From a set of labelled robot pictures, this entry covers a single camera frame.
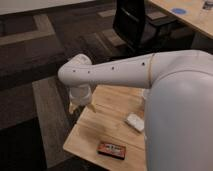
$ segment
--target table top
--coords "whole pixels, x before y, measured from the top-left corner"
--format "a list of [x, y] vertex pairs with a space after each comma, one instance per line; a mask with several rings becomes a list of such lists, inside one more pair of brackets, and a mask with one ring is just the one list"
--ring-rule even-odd
[[[203, 10], [204, 0], [148, 0], [151, 4], [173, 14], [179, 20], [198, 32], [213, 39], [213, 9]], [[175, 14], [174, 8], [181, 8], [185, 14]]]
[[[142, 89], [98, 86], [93, 93], [96, 113], [85, 108], [69, 134], [64, 149], [108, 170], [145, 171], [144, 134], [128, 126], [128, 113], [143, 117]], [[100, 141], [126, 146], [125, 160], [97, 153]]]

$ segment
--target black chair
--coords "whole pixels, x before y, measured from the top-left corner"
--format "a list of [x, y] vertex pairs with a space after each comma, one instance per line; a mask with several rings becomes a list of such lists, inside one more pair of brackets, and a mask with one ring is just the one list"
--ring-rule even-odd
[[166, 15], [160, 19], [147, 17], [143, 0], [117, 0], [113, 29], [137, 52], [151, 47], [158, 39], [161, 28], [175, 21]]

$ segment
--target blue object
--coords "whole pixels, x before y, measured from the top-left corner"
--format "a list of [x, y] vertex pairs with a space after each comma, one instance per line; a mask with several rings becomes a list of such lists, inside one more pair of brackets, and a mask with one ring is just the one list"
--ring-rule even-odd
[[186, 14], [186, 10], [184, 10], [182, 8], [173, 8], [172, 12], [175, 14]]

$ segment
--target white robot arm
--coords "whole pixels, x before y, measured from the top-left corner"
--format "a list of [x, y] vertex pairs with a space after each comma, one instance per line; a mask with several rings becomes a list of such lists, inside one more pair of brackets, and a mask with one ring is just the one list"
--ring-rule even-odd
[[145, 107], [148, 171], [212, 171], [213, 55], [164, 52], [99, 65], [77, 55], [58, 76], [80, 105], [91, 101], [92, 84], [150, 88]]

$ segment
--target red box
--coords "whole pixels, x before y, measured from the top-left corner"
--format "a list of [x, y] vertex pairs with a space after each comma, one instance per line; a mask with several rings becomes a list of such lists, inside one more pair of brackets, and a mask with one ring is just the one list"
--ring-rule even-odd
[[98, 153], [124, 160], [126, 147], [101, 141], [98, 145]]

